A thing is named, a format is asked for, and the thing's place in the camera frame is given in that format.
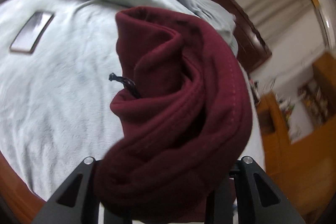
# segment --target drawstring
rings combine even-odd
[[[136,99],[141,98],[141,95],[138,92],[137,87],[135,86],[135,83],[131,79],[126,78],[126,77],[117,76],[114,73],[111,73],[109,80],[110,81],[114,80],[114,81],[124,84],[124,88],[127,89],[130,92],[130,94],[133,95],[134,98]]]

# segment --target dark wood headboard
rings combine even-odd
[[[236,16],[234,36],[238,42],[237,59],[248,73],[252,72],[270,58],[272,52],[235,0],[212,1]]]

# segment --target maroon hoodie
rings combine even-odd
[[[110,108],[125,137],[99,165],[94,190],[117,215],[171,222],[219,186],[251,134],[240,66],[204,20],[137,7],[116,15],[124,89]]]

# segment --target folded clothing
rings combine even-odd
[[[170,222],[219,186],[252,128],[249,93],[227,43],[204,20],[137,7],[116,15],[123,76],[110,108],[125,137],[97,168],[94,190],[117,215]]]

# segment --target smartphone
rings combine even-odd
[[[32,54],[53,17],[54,14],[51,12],[35,12],[17,34],[9,46],[9,50],[11,52]]]

